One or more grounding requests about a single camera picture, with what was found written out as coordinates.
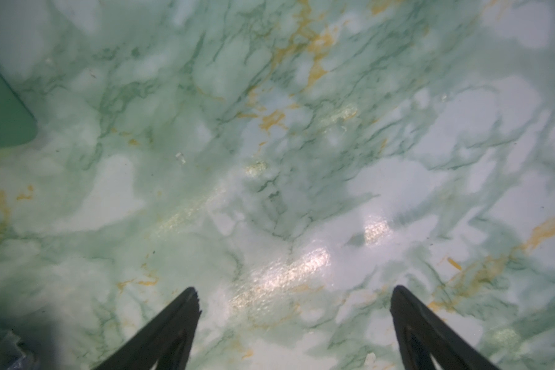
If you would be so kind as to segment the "green wooden shelf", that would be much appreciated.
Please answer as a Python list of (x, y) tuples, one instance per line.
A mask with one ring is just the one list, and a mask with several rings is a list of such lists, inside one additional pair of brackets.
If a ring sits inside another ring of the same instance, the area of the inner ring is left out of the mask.
[(0, 149), (34, 140), (37, 121), (0, 72)]

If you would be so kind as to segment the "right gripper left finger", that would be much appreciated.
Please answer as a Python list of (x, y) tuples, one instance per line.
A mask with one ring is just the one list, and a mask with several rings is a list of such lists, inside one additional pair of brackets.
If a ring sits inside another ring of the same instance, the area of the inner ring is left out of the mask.
[(96, 369), (185, 369), (200, 315), (189, 287)]

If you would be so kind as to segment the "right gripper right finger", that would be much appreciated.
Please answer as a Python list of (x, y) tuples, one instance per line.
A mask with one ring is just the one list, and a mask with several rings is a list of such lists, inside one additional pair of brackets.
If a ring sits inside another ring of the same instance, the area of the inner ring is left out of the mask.
[(406, 287), (394, 288), (390, 312), (406, 369), (498, 370)]

